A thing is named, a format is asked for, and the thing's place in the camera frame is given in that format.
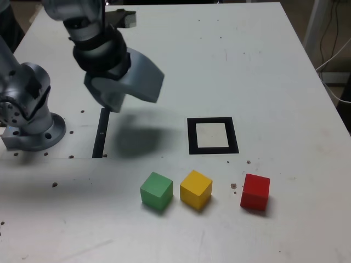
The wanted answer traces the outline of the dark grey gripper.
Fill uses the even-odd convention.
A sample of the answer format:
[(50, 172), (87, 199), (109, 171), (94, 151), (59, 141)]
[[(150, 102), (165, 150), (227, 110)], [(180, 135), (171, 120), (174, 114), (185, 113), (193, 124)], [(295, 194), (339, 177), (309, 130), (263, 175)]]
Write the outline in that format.
[(124, 62), (107, 71), (107, 76), (120, 80), (120, 92), (115, 88), (109, 90), (106, 84), (93, 84), (94, 78), (88, 73), (84, 77), (84, 85), (98, 104), (110, 112), (119, 113), (125, 94), (143, 101), (156, 103), (160, 96), (164, 73), (147, 56), (137, 50), (127, 48), (131, 65)]

